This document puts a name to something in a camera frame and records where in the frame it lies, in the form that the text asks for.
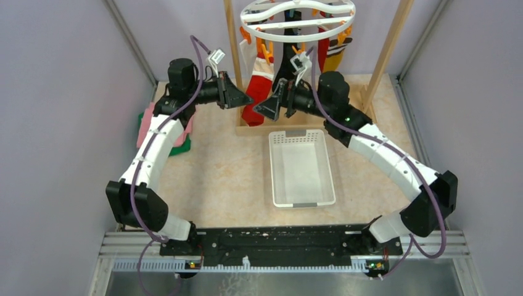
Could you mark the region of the red sock white cuff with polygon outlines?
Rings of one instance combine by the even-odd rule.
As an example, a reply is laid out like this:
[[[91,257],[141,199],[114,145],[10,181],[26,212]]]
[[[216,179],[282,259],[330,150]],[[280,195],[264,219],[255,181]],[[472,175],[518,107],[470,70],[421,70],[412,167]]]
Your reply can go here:
[[[267,99],[274,80],[274,59],[265,59],[263,53],[258,53],[253,64],[252,76],[246,90],[246,95],[253,99],[253,103],[246,105],[242,111],[242,119],[248,126],[259,126],[264,122],[264,116],[256,113],[255,105]]]

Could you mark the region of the white round clip hanger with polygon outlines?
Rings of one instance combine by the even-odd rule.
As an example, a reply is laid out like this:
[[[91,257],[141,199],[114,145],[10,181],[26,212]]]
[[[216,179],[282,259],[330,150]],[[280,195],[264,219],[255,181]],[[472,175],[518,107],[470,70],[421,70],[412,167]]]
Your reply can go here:
[[[250,35],[277,43],[346,37],[356,16],[353,1],[254,1],[240,13]]]

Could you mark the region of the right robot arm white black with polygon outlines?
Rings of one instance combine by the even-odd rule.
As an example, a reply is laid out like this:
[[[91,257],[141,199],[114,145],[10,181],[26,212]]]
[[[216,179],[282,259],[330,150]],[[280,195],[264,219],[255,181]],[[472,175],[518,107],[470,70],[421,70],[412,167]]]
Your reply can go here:
[[[456,208],[458,178],[451,171],[432,169],[394,144],[372,119],[350,103],[350,85],[339,72],[319,76],[312,84],[281,79],[275,92],[253,108],[275,120],[281,108],[291,117],[297,111],[324,120],[330,137],[377,166],[402,191],[410,204],[378,217],[361,238],[363,249],[378,254],[393,238],[412,234],[427,237]]]

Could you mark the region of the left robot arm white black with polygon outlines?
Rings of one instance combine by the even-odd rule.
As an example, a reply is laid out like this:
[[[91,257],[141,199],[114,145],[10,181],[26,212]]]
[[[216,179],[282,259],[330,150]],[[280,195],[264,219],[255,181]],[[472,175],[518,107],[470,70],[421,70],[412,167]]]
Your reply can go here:
[[[180,253],[190,255],[198,245],[191,222],[171,214],[156,193],[163,167],[197,105],[215,103],[221,109],[232,109],[249,105],[253,99],[236,87],[226,71],[203,80],[196,64],[187,58],[170,62],[168,79],[167,92],[154,105],[135,158],[119,180],[108,182],[105,193],[117,223],[141,228],[158,242],[174,240]]]

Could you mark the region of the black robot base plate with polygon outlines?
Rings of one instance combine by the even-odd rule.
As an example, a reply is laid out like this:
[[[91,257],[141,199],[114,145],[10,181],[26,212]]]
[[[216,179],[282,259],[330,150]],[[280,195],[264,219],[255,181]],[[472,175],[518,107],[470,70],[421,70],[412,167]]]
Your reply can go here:
[[[160,255],[197,257],[204,267],[349,267],[357,256],[374,260],[402,255],[399,238],[378,243],[364,224],[191,228],[185,241],[162,244]]]

